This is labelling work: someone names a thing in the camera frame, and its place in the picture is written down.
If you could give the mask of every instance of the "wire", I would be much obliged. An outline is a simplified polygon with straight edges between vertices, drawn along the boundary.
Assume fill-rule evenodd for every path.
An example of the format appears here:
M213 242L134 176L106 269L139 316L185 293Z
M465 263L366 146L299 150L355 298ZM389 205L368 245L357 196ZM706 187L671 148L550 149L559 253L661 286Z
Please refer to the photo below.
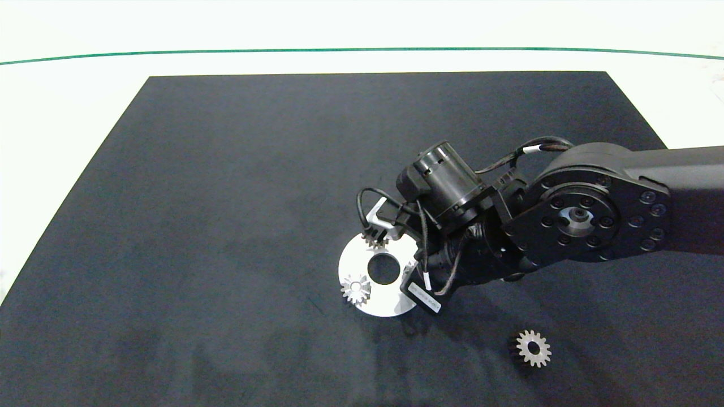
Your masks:
M538 149L534 149L532 151L567 151L569 148L573 147L573 144L564 138L555 137L552 135L533 138L521 144L514 151L504 155L493 164L490 164L483 169L475 171L475 173L484 174L486 172L492 171L493 169L500 168L506 164L509 164L510 168L515 168L515 166L518 165L518 158L524 154L528 154L527 148L533 146L538 146Z
M399 210L405 211L411 215L417 215L415 211L412 209L409 209L407 206L407 203L400 203L397 200L395 200L392 196L389 195L389 193L384 192L381 189L378 188L372 188L372 187L365 187L360 189L360 191L357 193L357 214L360 217L360 223L362 224L362 228L364 230L367 230L370 225L369 222L367 222L367 218L364 216L364 212L362 211L362 195L365 193L365 191L374 192L380 196L383 196L387 199L388 202L390 202L392 205L395 205Z
M458 264L460 263L460 258L463 257L463 249L465 248L466 244L468 243L469 239L463 238L460 242L460 248L458 249L458 254L455 255L455 261L452 263L452 271L450 271L450 277L447 278L447 282L445 283L445 286L440 291L435 291L435 295L445 295L448 291L450 291L450 288L453 286L453 281L455 280L455 276L458 273Z
M428 253L427 253L427 219L425 216L425 211L422 209L422 204L420 204L420 200L417 201L417 209L420 216L420 223L422 224L422 255L423 255L423 273L427 274L427 260L428 260Z

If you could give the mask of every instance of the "metal plate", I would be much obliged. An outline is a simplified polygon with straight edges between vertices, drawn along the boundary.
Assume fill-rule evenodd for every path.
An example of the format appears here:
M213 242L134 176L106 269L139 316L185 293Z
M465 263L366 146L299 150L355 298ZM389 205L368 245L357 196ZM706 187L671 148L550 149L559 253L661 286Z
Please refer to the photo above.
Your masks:
M370 298L366 303L355 305L360 311L374 316L397 316L410 311L415 302L400 291L403 275L413 270L417 265L414 259L417 244L410 236L403 235L399 240L391 240L384 247L369 247L362 234L356 235L345 246L340 257L339 278L340 284L346 277L359 279L367 276L371 282ZM386 253L400 264L400 275L390 284L375 282L367 271L367 265L372 257Z

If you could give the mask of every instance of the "black mat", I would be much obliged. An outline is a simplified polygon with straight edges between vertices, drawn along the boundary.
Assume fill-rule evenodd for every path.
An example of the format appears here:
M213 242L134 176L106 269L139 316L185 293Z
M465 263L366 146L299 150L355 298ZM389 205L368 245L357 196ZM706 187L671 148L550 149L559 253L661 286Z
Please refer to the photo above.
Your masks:
M723 405L723 258L345 306L360 187L443 138L483 167L541 135L663 148L602 72L149 79L0 308L0 406ZM553 356L526 374L505 340L531 328Z

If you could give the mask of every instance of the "gear hole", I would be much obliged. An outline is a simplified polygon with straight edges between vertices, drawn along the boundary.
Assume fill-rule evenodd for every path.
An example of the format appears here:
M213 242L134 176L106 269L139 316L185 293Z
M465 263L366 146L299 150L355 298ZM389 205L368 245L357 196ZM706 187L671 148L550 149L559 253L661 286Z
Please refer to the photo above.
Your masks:
M528 352L537 355L538 353L541 353L541 347L533 341L528 342Z
M392 284L400 276L400 263L387 253L378 253L369 259L367 273L377 284Z

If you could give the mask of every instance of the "white label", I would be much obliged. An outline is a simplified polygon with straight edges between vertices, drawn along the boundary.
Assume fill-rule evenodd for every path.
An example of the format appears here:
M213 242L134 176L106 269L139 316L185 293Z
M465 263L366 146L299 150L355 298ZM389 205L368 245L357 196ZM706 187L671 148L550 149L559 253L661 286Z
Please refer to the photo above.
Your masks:
M425 290L420 288L417 284L411 282L408 290L412 294L414 294L415 297L419 298L420 301L424 302L425 305L427 305L432 311L435 311L435 313L440 312L442 305L437 302L436 299L432 298L428 293L426 293Z

